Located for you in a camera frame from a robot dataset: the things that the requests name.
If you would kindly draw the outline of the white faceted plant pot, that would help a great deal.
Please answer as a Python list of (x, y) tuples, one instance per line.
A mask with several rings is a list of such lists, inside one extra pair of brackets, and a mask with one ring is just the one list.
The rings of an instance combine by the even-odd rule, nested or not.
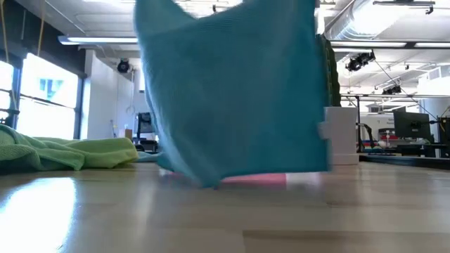
[(356, 152), (356, 108), (325, 107), (325, 119), (319, 124), (321, 138), (327, 141), (331, 166), (358, 165)]

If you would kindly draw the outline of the black aluminium table frame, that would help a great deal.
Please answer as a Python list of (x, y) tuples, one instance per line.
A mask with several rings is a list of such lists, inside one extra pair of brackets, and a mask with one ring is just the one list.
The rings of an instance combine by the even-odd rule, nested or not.
[(391, 164), (405, 167), (422, 167), (450, 171), (450, 159), (436, 157), (408, 157), (387, 155), (360, 155), (360, 162)]

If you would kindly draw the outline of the green cactus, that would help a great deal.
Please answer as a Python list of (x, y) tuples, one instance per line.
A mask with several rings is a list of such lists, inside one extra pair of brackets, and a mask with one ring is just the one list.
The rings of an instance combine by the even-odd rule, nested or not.
[(323, 35), (316, 35), (317, 43), (321, 47), (321, 57), (326, 76), (329, 106), (341, 107), (340, 83), (338, 81), (338, 67), (335, 52), (331, 42)]

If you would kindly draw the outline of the green microfiber towel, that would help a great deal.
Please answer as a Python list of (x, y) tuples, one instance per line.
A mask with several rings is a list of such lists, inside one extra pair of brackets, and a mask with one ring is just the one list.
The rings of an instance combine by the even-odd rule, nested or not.
[(0, 174), (26, 171), (80, 170), (86, 153), (73, 148), (76, 141), (30, 137), (0, 124)]

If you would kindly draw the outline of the black computer monitor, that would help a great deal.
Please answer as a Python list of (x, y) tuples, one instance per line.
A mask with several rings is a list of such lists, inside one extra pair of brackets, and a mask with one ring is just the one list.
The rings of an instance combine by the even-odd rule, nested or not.
[(424, 138), (432, 141), (428, 114), (396, 111), (393, 116), (394, 132), (398, 138)]
[(137, 134), (151, 134), (154, 132), (152, 119), (149, 112), (140, 112), (137, 118)]

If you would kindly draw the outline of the pink plastic bin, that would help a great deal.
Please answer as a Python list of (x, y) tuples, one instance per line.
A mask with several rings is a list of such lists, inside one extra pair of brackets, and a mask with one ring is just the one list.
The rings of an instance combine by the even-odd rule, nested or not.
[(160, 180), (163, 183), (174, 186), (193, 186), (201, 188), (213, 188), (221, 185), (231, 186), (287, 186), (286, 174), (252, 174), (247, 176), (232, 176), (216, 183), (199, 183), (182, 174), (169, 171), (160, 172)]

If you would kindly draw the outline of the long ceiling light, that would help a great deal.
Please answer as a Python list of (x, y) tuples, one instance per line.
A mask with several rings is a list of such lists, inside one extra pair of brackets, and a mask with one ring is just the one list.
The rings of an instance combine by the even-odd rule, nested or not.
[(333, 40), (333, 48), (364, 48), (364, 49), (450, 49), (450, 41), (344, 41)]
[(68, 37), (58, 36), (62, 45), (134, 45), (138, 44), (136, 37)]

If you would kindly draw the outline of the silver ventilation duct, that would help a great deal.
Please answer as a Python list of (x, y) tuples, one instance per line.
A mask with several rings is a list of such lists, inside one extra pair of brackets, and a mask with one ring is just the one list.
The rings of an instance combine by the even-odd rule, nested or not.
[(324, 35), (329, 40), (370, 40), (397, 20), (387, 16), (384, 6), (375, 0), (351, 0), (345, 9), (326, 26)]

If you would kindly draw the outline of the lime microfiber towel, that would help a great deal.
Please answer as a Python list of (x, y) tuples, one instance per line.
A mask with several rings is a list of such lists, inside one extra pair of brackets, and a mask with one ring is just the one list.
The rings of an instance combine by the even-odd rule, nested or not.
[(33, 138), (30, 143), (37, 151), (43, 170), (112, 169), (138, 158), (138, 152), (128, 138), (97, 140)]

